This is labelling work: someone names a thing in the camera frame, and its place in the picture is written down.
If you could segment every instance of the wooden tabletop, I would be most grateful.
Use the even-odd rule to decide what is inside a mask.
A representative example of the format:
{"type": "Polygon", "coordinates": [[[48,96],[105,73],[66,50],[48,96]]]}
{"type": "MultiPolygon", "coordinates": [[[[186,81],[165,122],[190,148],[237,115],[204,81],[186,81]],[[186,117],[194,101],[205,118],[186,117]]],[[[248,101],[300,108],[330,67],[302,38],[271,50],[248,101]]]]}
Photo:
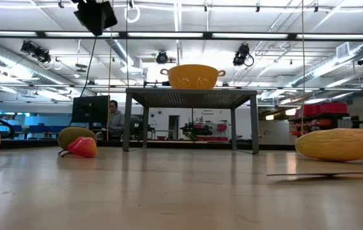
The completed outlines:
{"type": "Polygon", "coordinates": [[[363,229],[363,171],[290,151],[99,148],[0,151],[0,230],[363,229]]]}

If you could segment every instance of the door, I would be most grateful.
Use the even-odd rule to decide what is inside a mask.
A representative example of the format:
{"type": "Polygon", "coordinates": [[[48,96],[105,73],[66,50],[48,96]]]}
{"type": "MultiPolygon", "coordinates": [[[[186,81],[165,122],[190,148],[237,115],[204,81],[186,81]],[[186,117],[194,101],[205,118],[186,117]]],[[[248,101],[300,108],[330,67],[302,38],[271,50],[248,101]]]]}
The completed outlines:
{"type": "Polygon", "coordinates": [[[170,139],[178,140],[179,118],[180,116],[173,116],[173,115],[169,116],[169,130],[174,130],[174,132],[169,132],[170,139]]]}

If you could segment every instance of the table leg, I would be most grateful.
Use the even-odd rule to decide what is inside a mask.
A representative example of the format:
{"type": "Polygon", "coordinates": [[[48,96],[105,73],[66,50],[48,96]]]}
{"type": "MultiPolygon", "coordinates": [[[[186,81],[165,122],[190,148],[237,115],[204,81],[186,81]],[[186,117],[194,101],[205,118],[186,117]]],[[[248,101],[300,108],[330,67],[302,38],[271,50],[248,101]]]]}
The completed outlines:
{"type": "Polygon", "coordinates": [[[233,150],[237,150],[237,136],[235,123],[235,109],[231,109],[231,145],[233,150]]]}
{"type": "Polygon", "coordinates": [[[258,140],[258,108],[257,97],[251,96],[251,133],[252,133],[252,154],[259,152],[259,140],[258,140]]]}
{"type": "Polygon", "coordinates": [[[148,147],[149,107],[143,107],[143,147],[148,147]]]}
{"type": "Polygon", "coordinates": [[[125,126],[123,127],[123,151],[129,151],[130,142],[130,116],[132,114],[132,94],[126,94],[126,105],[125,105],[125,126]]]}

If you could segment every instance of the red storage bin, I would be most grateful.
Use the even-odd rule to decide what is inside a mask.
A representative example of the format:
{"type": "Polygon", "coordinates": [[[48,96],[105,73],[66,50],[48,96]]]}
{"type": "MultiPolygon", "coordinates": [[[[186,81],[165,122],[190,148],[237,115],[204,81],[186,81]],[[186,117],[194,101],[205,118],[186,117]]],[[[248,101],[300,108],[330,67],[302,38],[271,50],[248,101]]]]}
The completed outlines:
{"type": "Polygon", "coordinates": [[[304,116],[315,116],[322,113],[320,105],[304,105],[304,116]]]}
{"type": "Polygon", "coordinates": [[[328,102],[320,105],[321,113],[347,113],[348,107],[345,103],[328,102]]]}
{"type": "Polygon", "coordinates": [[[217,130],[225,131],[226,129],[227,129],[227,125],[225,125],[225,124],[217,125],[217,130]]]}

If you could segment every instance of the table top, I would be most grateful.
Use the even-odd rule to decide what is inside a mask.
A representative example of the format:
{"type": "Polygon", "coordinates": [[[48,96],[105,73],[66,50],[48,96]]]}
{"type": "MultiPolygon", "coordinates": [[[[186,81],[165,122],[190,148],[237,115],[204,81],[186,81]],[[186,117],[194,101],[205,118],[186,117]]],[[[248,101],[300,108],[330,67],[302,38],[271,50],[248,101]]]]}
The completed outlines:
{"type": "Polygon", "coordinates": [[[235,109],[257,95],[244,89],[127,88],[126,93],[145,107],[197,109],[235,109]]]}

